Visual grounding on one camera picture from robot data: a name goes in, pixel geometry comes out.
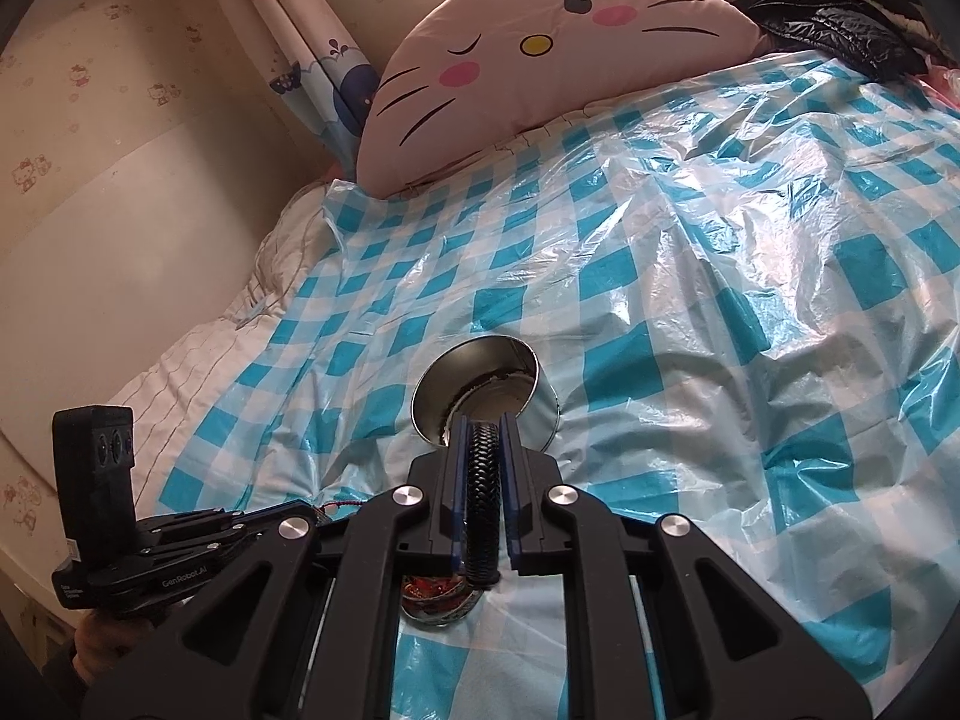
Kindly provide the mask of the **black plastic bag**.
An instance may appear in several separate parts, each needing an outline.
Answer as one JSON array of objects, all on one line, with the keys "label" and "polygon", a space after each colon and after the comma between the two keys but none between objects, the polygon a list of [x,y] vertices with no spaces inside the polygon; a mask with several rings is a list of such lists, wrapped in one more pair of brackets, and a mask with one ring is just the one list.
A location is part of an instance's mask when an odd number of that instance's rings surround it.
[{"label": "black plastic bag", "polygon": [[929,59],[952,63],[930,37],[893,21],[869,0],[736,0],[734,5],[780,49],[820,50],[871,82],[926,75]]}]

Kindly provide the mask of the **round metal tin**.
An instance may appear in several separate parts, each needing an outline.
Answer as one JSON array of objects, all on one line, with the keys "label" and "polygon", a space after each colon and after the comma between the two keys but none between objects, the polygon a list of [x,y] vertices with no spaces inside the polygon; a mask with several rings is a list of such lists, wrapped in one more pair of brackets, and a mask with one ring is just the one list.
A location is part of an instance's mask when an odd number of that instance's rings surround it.
[{"label": "round metal tin", "polygon": [[449,444],[459,416],[496,422],[516,416],[524,447],[545,452],[560,426],[560,403],[534,348],[509,335],[482,335],[439,355],[413,392],[412,424],[434,447]]}]

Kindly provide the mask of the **pink cat face pillow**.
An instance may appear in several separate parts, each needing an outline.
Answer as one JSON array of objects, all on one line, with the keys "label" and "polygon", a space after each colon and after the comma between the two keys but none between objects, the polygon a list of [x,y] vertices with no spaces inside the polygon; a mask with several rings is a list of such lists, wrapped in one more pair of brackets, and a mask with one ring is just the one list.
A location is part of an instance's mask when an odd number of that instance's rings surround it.
[{"label": "pink cat face pillow", "polygon": [[356,182],[387,199],[586,104],[743,64],[761,43],[727,0],[446,0],[384,70]]}]

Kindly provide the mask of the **white striped bed quilt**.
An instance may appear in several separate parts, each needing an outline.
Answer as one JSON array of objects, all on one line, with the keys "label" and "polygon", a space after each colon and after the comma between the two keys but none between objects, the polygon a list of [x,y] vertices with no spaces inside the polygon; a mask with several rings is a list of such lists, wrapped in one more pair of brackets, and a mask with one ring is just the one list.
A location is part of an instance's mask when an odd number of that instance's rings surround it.
[{"label": "white striped bed quilt", "polygon": [[174,461],[206,411],[262,353],[304,278],[331,247],[325,190],[319,181],[298,190],[259,244],[251,275],[231,304],[174,341],[112,397],[135,416],[132,491],[140,517],[158,510]]}]

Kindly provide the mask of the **blue checkered plastic sheet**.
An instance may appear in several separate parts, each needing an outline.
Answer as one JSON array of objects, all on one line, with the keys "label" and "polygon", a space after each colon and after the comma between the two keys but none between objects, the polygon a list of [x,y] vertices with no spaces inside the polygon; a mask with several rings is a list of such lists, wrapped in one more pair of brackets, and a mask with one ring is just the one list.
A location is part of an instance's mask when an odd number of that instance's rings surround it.
[{"label": "blue checkered plastic sheet", "polygon": [[534,348],[566,483],[690,517],[876,709],[958,601],[958,114],[812,52],[569,114],[415,197],[302,192],[241,307],[267,327],[142,512],[363,500],[415,387]]}]

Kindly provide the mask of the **whale print curtain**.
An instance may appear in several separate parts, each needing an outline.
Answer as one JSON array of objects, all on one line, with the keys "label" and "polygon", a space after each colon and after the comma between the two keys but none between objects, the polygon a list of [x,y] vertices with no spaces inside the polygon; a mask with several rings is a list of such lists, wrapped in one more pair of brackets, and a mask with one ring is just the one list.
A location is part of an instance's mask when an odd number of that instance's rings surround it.
[{"label": "whale print curtain", "polygon": [[356,174],[379,73],[327,0],[218,0],[272,93]]}]

